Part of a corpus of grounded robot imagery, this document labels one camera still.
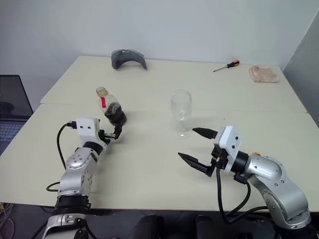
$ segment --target silver robot arm segment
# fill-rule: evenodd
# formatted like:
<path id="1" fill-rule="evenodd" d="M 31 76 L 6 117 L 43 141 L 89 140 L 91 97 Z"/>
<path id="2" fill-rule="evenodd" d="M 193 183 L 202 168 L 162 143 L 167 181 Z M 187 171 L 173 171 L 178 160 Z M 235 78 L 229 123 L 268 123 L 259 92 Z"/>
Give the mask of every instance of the silver robot arm segment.
<path id="1" fill-rule="evenodd" d="M 276 225 L 291 230 L 304 228 L 311 222 L 304 193 L 289 179 L 280 162 L 251 154 L 244 175 L 261 193 Z"/>
<path id="2" fill-rule="evenodd" d="M 98 119 L 80 118 L 76 121 L 76 125 L 83 147 L 77 148 L 66 160 L 66 170 L 60 181 L 58 197 L 89 196 L 99 156 L 107 149 L 107 144 L 99 138 Z"/>

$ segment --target cable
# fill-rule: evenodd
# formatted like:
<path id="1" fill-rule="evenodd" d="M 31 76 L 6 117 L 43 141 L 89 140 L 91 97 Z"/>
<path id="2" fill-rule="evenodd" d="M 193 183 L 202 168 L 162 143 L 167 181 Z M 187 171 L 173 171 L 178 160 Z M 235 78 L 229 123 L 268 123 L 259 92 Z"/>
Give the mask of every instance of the cable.
<path id="1" fill-rule="evenodd" d="M 246 216 L 247 219 L 253 219 L 255 220 L 264 220 L 266 222 L 271 223 L 274 226 L 274 221 L 271 218 L 268 218 L 266 216 L 258 215 L 258 214 L 250 214 Z"/>
<path id="2" fill-rule="evenodd" d="M 274 239 L 278 239 L 278 237 L 279 237 L 279 231 L 278 231 L 278 230 L 275 230 Z"/>
<path id="3" fill-rule="evenodd" d="M 47 211 L 46 209 L 44 209 L 44 207 L 42 207 L 42 206 L 39 206 L 39 207 L 42 209 L 42 211 L 44 211 L 44 212 L 46 212 L 46 213 L 52 214 L 52 212 Z"/>
<path id="4" fill-rule="evenodd" d="M 46 226 L 48 223 L 48 220 L 46 220 L 40 227 L 39 229 L 33 234 L 33 236 L 30 239 L 35 239 L 36 236 L 42 231 L 42 229 Z"/>
<path id="5" fill-rule="evenodd" d="M 55 182 L 55 183 L 51 183 L 49 186 L 46 187 L 46 190 L 48 192 L 58 192 L 59 190 L 57 189 L 50 189 L 52 186 L 59 184 L 60 182 Z"/>
<path id="6" fill-rule="evenodd" d="M 4 225 L 6 224 L 6 222 L 10 222 L 12 225 L 12 233 L 11 236 L 9 237 L 9 239 L 13 238 L 14 235 L 14 231 L 15 231 L 15 226 L 14 226 L 14 222 L 12 219 L 9 218 L 11 212 L 12 212 L 12 208 L 13 208 L 14 204 L 11 203 L 7 203 L 7 204 L 3 204 L 1 203 L 1 209 L 3 209 L 3 211 L 1 212 L 1 215 L 3 213 L 4 217 L 2 220 L 0 220 L 0 231 L 2 230 L 2 228 L 4 227 Z"/>
<path id="7" fill-rule="evenodd" d="M 86 220 L 85 220 L 85 229 L 88 231 L 88 233 L 90 234 L 90 236 L 91 236 L 93 239 L 98 239 L 98 238 L 93 234 L 93 232 L 90 230 L 89 225 L 88 225 L 88 223 L 86 222 Z"/>
<path id="8" fill-rule="evenodd" d="M 222 199 L 221 199 L 221 181 L 220 181 L 220 169 L 219 168 L 216 169 L 216 177 L 217 177 L 218 207 L 219 207 L 220 215 L 225 223 L 232 224 L 232 223 L 235 223 L 236 221 L 242 219 L 243 217 L 247 216 L 248 214 L 250 214 L 252 212 L 262 210 L 262 209 L 268 209 L 266 206 L 252 208 L 252 209 L 240 214 L 239 216 L 237 216 L 231 220 L 227 220 L 227 217 L 226 217 L 224 209 L 223 209 Z"/>
<path id="9" fill-rule="evenodd" d="M 60 148 L 60 135 L 65 127 L 67 127 L 67 124 L 64 124 L 61 127 L 61 129 L 58 132 L 58 135 L 56 136 L 56 146 L 58 147 L 59 155 L 60 155 L 64 169 L 66 169 L 66 166 L 65 166 L 65 162 L 64 162 L 63 155 L 62 155 L 61 148 Z"/>
<path id="10" fill-rule="evenodd" d="M 238 212 L 249 200 L 251 188 L 250 188 L 250 184 L 248 182 L 246 183 L 246 185 L 247 185 L 247 195 L 246 195 L 245 199 L 236 208 L 231 210 L 229 213 L 226 213 L 226 216 L 231 216 L 232 214 Z"/>

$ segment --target screwdriver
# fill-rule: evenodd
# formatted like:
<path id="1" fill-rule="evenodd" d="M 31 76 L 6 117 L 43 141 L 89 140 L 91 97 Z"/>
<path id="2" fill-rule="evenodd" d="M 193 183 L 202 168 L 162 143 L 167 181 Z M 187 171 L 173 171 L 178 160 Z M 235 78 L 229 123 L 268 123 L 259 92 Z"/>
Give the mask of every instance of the screwdriver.
<path id="1" fill-rule="evenodd" d="M 213 72 L 219 71 L 219 70 L 224 69 L 224 68 L 230 68 L 230 67 L 238 66 L 238 65 L 239 65 L 239 60 L 236 60 L 236 61 L 233 61 L 232 63 L 227 64 L 226 66 L 224 66 L 222 68 L 214 70 Z"/>

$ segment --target bottle cap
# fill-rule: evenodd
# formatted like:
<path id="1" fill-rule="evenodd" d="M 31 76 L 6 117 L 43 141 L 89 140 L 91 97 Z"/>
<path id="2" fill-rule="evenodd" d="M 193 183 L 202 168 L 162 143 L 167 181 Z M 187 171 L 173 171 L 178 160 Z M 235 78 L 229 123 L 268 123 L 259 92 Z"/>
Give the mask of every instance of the bottle cap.
<path id="1" fill-rule="evenodd" d="M 96 94 L 98 95 L 98 97 L 103 97 L 103 96 L 107 96 L 109 92 L 105 90 L 104 87 L 98 87 L 96 88 Z"/>

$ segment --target pink cloth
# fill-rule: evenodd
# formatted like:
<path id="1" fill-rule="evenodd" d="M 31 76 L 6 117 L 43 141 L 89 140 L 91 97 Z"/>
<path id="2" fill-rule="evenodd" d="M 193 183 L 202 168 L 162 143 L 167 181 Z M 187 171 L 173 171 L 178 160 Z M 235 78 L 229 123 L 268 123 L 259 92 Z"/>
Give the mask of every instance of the pink cloth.
<path id="1" fill-rule="evenodd" d="M 249 74 L 254 82 L 279 82 L 279 77 L 270 68 L 253 66 L 249 69 Z"/>

